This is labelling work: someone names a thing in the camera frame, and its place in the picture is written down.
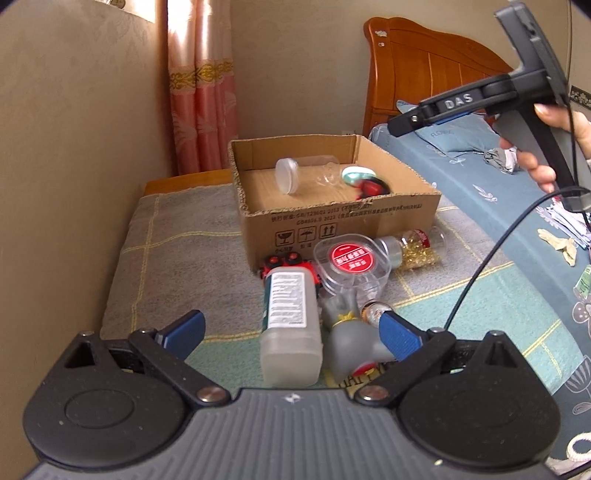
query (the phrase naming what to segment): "blue pillow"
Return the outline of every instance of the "blue pillow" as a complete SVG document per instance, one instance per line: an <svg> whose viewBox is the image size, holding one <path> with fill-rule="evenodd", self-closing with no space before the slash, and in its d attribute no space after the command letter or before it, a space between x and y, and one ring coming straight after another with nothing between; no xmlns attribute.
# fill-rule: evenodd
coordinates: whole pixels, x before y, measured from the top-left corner
<svg viewBox="0 0 591 480"><path fill-rule="evenodd" d="M396 107L406 113L417 106L398 100ZM423 127L415 133L453 158L466 153L484 153L499 146L499 135L476 113L441 125Z"/></svg>

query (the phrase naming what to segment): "hand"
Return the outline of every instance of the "hand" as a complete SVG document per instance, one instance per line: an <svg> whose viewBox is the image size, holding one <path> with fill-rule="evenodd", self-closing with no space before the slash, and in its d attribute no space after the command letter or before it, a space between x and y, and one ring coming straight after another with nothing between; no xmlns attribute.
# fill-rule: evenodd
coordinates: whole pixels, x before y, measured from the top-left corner
<svg viewBox="0 0 591 480"><path fill-rule="evenodd" d="M535 113L540 120L551 127L560 127L570 132L569 113L565 107L551 105L535 105ZM586 159L591 158L591 124L581 112L573 112L574 136L579 143ZM509 149L513 145L501 138L501 148ZM546 193L554 191L556 173L547 165L538 165L538 159L529 152L517 151L517 162L524 170L527 170L530 177Z"/></svg>

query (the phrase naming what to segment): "cardboard box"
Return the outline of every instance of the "cardboard box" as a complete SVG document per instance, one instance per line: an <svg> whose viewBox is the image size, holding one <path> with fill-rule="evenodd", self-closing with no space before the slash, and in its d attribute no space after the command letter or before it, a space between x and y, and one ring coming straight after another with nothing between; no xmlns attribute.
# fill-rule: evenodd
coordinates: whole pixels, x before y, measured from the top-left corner
<svg viewBox="0 0 591 480"><path fill-rule="evenodd" d="M279 158L326 154L335 156L341 168L351 164L371 168L392 193L355 200L359 190L343 182L334 187L317 184L314 180L322 167L300 167L300 187L293 195L278 190L274 167ZM376 238L429 229L441 197L414 170L359 135L234 140L229 158L242 241L253 271L267 255L295 250L312 259L319 240L344 233Z"/></svg>

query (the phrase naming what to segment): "pink curtain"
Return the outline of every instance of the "pink curtain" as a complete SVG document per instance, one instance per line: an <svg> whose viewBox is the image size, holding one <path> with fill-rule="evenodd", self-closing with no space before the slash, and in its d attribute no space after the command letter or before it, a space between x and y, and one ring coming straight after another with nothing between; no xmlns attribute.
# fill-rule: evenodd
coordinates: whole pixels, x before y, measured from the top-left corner
<svg viewBox="0 0 591 480"><path fill-rule="evenodd" d="M227 168L238 136L230 0L168 0L168 72L178 173Z"/></svg>

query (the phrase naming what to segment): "white label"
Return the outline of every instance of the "white label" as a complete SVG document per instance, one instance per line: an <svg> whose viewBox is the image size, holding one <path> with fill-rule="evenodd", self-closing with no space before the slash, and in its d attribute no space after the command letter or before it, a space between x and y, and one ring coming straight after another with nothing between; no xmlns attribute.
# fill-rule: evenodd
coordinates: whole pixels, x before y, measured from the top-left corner
<svg viewBox="0 0 591 480"><path fill-rule="evenodd" d="M267 328L306 328L303 272L271 274Z"/></svg>

